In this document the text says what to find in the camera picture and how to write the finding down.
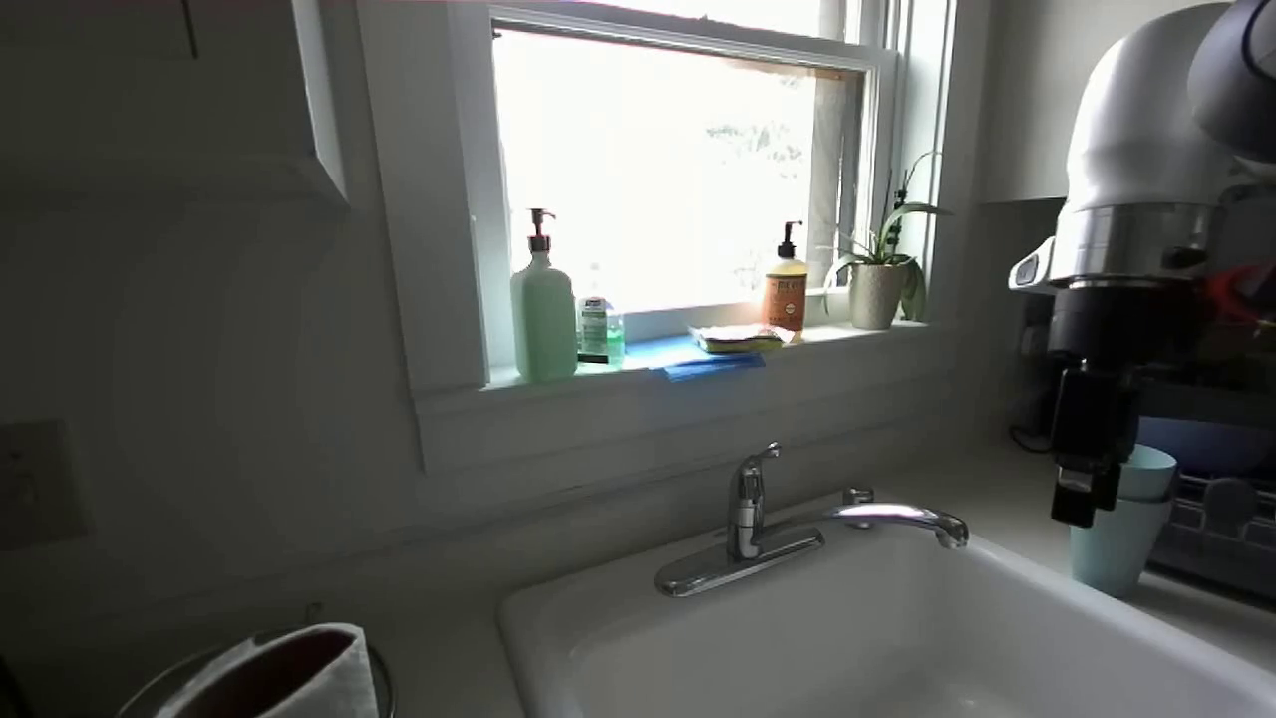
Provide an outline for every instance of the wall outlet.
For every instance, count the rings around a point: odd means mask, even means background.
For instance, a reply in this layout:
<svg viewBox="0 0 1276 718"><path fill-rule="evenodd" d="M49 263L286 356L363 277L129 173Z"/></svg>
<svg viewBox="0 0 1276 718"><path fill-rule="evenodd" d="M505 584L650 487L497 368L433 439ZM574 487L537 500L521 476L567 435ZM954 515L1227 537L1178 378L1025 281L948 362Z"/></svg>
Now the wall outlet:
<svg viewBox="0 0 1276 718"><path fill-rule="evenodd" d="M84 509L65 422L0 422L0 551L77 536L84 536Z"/></svg>

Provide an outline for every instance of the cabinet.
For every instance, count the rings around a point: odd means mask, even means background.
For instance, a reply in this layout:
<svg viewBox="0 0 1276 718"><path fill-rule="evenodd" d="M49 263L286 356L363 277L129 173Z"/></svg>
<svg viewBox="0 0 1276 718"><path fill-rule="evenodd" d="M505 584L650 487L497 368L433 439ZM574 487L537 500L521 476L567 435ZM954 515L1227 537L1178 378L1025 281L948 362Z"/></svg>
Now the cabinet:
<svg viewBox="0 0 1276 718"><path fill-rule="evenodd" d="M1199 0L995 0L984 110L984 198L1059 198L1074 116L1091 63L1152 16Z"/></svg>
<svg viewBox="0 0 1276 718"><path fill-rule="evenodd" d="M344 194L319 0L4 0L0 193Z"/></svg>

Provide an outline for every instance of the window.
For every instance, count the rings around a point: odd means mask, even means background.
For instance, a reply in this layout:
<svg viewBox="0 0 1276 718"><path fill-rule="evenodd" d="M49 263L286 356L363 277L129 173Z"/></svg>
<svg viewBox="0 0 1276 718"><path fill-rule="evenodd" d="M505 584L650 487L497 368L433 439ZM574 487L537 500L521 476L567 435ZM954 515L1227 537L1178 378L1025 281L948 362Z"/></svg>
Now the window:
<svg viewBox="0 0 1276 718"><path fill-rule="evenodd" d="M504 31L494 60L510 212L557 212L556 263L587 297L625 310L747 302L785 219L831 277L861 71L530 31Z"/></svg>
<svg viewBox="0 0 1276 718"><path fill-rule="evenodd" d="M857 0L557 0L497 4L489 24L505 212L484 249L489 325L530 209L561 219L556 263L577 297L634 315L755 306L785 219L817 289L886 194L894 60L847 44L868 28Z"/></svg>
<svg viewBox="0 0 1276 718"><path fill-rule="evenodd" d="M510 234L517 234L517 257L526 234L526 219L505 212L505 154L497 150L494 63L510 36L728 67L728 75L776 89L817 84L815 128L821 128L821 84L840 75L851 95L861 92L857 110L840 110L847 128L839 128L851 150L811 150L840 160L821 168L839 177L835 182L811 173L811 186L835 186L839 204L831 209L867 223L890 204L890 177L902 177L921 150L940 150L940 165L928 160L918 173L913 198L974 209L984 0L847 4L853 44L811 31L811 16L785 31L722 16L722 9L815 9L811 0L662 4L690 9L690 16L561 0L360 4L375 173L427 467L421 507L437 528L702 476L775 435L825 448L825 457L839 463L880 454L880 448L913 452L918 435L948 431L936 387L954 387L957 259L974 245L957 238L957 219L932 223L932 245L908 245L932 259L936 327L781 351L767 370L722 382L665 382L653 370L625 370L494 392L494 368L513 360L505 289L517 263ZM571 223L577 214L561 212L557 249L574 238Z"/></svg>

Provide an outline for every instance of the small bottle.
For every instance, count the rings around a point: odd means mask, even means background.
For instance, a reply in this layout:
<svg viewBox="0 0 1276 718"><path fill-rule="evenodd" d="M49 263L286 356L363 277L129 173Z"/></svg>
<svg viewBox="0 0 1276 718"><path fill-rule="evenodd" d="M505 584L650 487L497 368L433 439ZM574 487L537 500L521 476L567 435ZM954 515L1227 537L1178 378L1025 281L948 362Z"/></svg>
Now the small bottle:
<svg viewBox="0 0 1276 718"><path fill-rule="evenodd" d="M582 302L582 362L625 362L625 319L602 297Z"/></svg>
<svg viewBox="0 0 1276 718"><path fill-rule="evenodd" d="M807 325L807 263L793 249L799 219L785 223L776 263L767 270L760 319L768 327L801 330Z"/></svg>

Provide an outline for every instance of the bottle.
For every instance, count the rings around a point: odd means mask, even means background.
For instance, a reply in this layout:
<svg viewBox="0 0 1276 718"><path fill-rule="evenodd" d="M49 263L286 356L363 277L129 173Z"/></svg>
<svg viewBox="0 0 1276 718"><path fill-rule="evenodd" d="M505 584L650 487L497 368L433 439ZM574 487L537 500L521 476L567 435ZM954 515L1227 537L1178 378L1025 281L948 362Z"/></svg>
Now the bottle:
<svg viewBox="0 0 1276 718"><path fill-rule="evenodd" d="M530 263L510 281L513 351L526 382L574 374L574 297L571 277L549 263L546 209L530 209Z"/></svg>
<svg viewBox="0 0 1276 718"><path fill-rule="evenodd" d="M776 263L767 270L760 319L768 327L801 330L807 325L807 263L793 249L799 219L785 223Z"/></svg>
<svg viewBox="0 0 1276 718"><path fill-rule="evenodd" d="M625 362L625 319L602 297L582 302L582 362Z"/></svg>

